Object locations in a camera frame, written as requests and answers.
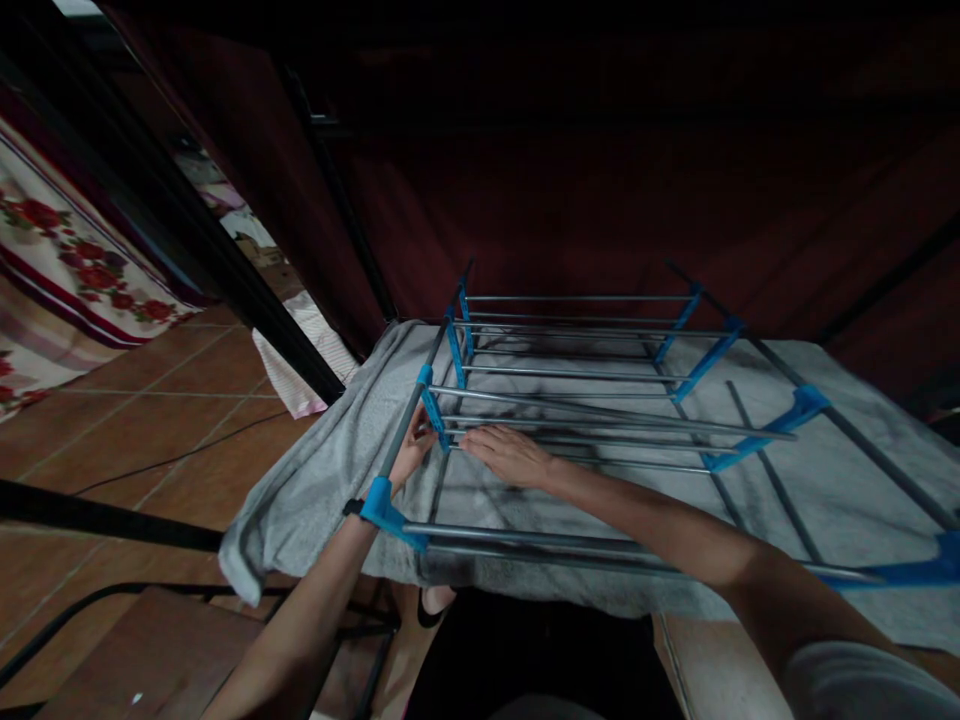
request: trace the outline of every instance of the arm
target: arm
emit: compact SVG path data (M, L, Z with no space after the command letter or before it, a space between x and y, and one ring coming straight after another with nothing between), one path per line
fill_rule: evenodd
M437 439L420 433L421 406L390 473L396 493ZM347 608L377 528L350 515L264 628L203 715L204 720L297 717L315 697L317 678Z
M575 505L709 586L733 608L778 680L793 653L817 640L849 640L900 654L795 560L708 513L555 458L507 427L476 428L460 444L505 482Z

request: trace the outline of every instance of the fabric backdrop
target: fabric backdrop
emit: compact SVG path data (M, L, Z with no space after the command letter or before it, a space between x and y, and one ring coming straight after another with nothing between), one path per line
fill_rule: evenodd
M0 115L0 422L203 309L169 276Z
M369 348L382 329L375 303L301 128L276 107L269 56L148 14L112 16L202 126L324 315ZM313 112L361 127L646 118L331 140L402 316L441 315L470 255L485 293L680 290L661 265L672 257L758 334L817 340L957 211L958 33L960 16L940 14L376 50L316 43L287 59ZM960 280L955 264L940 271ZM912 318L942 312L929 294L909 302ZM889 315L876 312L859 337L883 337ZM930 370L902 342L879 356L852 342L849 367L895 395L895 378ZM938 363L960 361L957 345L933 350Z

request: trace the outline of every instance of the forearm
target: forearm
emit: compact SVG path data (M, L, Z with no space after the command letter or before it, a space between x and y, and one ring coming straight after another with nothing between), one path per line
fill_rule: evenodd
M542 489L629 535L721 594L759 559L777 552L686 503L559 458L551 460Z
M542 487L715 590L775 674L799 647L817 640L851 640L898 653L883 633L786 553L713 515L557 458Z
M317 690L319 671L377 529L351 515L247 650L205 720L288 717Z

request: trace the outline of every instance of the gray shirt sleeve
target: gray shirt sleeve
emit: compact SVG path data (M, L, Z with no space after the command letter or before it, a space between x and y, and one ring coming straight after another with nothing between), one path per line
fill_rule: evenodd
M960 719L960 698L921 668L852 642L818 642L787 663L783 692L797 720Z

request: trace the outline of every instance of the red flower pattern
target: red flower pattern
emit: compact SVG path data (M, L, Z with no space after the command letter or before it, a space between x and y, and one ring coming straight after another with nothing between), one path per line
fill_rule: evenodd
M133 295L127 295L127 293L114 293L110 296L110 304L117 310L129 310L135 302Z
M99 265L85 267L77 271L80 282L95 290L106 290L117 284L117 279L108 270Z
M77 255L85 260L102 260L103 256L106 255L104 249L99 245L84 241L78 242L73 248L77 251Z
M58 213L34 199L13 202L2 193L0 210L6 214L8 224L15 227L32 226L40 231L40 235L53 241L58 250L58 259L76 273L83 286L77 292L77 297L81 300L88 303L103 303L109 300L114 310L129 312L141 323L176 324L193 315L189 312L179 313L176 304L161 300L138 302L133 295L126 292L128 283L124 280L124 268L129 261L90 239L78 237L76 231L70 227L70 213ZM0 358L0 377L12 372L10 363ZM16 400L28 404L44 396L40 391L35 391L17 397L11 388L0 388L0 401L4 403Z
M147 300L142 310L144 315L153 320L166 320L173 314L173 308L159 300Z
M38 228L49 230L63 224L57 211L39 200L24 200L20 203L20 214Z

